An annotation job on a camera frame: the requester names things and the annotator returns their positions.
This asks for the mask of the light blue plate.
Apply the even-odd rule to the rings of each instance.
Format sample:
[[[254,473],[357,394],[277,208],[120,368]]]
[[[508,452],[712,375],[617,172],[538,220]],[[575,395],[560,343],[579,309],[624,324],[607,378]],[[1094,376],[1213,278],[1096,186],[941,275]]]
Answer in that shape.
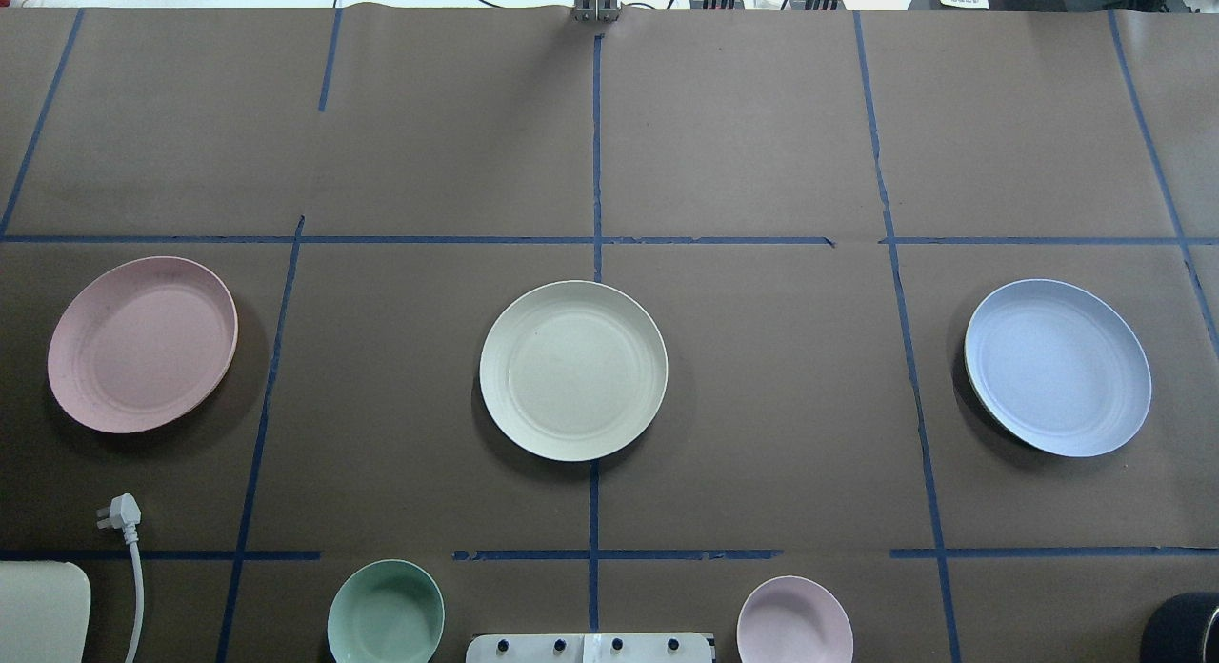
[[[1050,455],[1111,455],[1142,430],[1152,406],[1137,334],[1096,294],[1023,278],[989,292],[964,333],[964,367],[989,416]]]

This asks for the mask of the pink plate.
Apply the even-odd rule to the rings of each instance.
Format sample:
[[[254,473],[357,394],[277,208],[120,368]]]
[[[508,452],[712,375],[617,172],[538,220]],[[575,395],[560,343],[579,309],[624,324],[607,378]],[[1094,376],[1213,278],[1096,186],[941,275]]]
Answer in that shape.
[[[52,399],[96,431],[151,431],[200,406],[230,370],[236,303],[217,273],[144,256],[72,299],[48,347]]]

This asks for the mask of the cream white plate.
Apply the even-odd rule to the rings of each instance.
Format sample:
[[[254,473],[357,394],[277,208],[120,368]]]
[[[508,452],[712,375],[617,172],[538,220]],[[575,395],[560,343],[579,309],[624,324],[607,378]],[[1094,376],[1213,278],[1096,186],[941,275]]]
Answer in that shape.
[[[668,351],[653,317],[596,282],[553,282],[496,317],[479,356],[482,399],[505,438],[552,462],[631,445],[666,401]]]

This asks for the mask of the brown paper table cover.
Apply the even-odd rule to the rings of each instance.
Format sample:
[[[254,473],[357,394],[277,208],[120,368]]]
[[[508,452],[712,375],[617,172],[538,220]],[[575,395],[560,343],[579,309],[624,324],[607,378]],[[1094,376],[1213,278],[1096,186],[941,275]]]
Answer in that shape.
[[[1217,589],[1217,17],[566,9],[2,12],[2,558],[91,585],[121,661],[324,661],[332,595],[412,559],[482,633],[684,629],[797,573],[857,661],[1136,661]],[[213,271],[239,340],[151,431],[52,399],[72,299]],[[964,333],[1053,278],[1132,327],[1111,455],[1004,430]],[[496,317],[614,286],[666,338],[641,436],[552,462],[488,413]]]

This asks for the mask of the pink bowl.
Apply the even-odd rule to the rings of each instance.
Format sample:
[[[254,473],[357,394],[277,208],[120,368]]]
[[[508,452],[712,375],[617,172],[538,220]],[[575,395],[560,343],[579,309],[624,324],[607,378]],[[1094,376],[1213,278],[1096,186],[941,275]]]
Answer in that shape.
[[[852,662],[855,636],[839,598],[798,575],[762,583],[737,615],[744,662]]]

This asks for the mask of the green bowl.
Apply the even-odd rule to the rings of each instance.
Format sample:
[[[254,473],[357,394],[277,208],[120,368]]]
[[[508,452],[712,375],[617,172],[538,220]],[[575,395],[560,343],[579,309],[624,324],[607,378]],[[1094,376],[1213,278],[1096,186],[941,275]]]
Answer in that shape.
[[[408,559],[375,559],[332,598],[327,642],[335,662],[430,662],[445,620],[430,573]]]

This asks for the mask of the cream white toaster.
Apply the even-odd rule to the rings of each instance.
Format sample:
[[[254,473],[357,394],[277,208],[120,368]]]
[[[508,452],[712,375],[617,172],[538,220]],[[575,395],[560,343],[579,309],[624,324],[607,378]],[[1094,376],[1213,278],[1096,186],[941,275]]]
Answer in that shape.
[[[91,585],[57,559],[1,563],[1,661],[80,662],[87,650]]]

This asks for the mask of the dark blue saucepan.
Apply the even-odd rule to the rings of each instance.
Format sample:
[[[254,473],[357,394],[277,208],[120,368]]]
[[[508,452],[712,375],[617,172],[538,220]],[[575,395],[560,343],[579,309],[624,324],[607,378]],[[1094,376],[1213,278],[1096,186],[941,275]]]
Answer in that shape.
[[[1143,628],[1140,662],[1218,662],[1218,594],[1178,594]]]

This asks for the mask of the aluminium frame post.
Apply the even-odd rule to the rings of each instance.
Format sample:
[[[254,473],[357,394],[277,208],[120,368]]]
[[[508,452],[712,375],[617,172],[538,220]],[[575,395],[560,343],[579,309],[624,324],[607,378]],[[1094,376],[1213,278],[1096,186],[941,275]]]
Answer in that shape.
[[[573,0],[570,17],[577,22],[614,22],[620,16],[620,0]]]

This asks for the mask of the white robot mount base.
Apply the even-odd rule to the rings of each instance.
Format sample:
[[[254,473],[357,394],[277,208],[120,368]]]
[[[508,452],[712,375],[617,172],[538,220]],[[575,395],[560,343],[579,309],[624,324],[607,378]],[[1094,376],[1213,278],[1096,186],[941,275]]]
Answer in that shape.
[[[716,662],[705,633],[492,633],[471,639],[466,662]]]

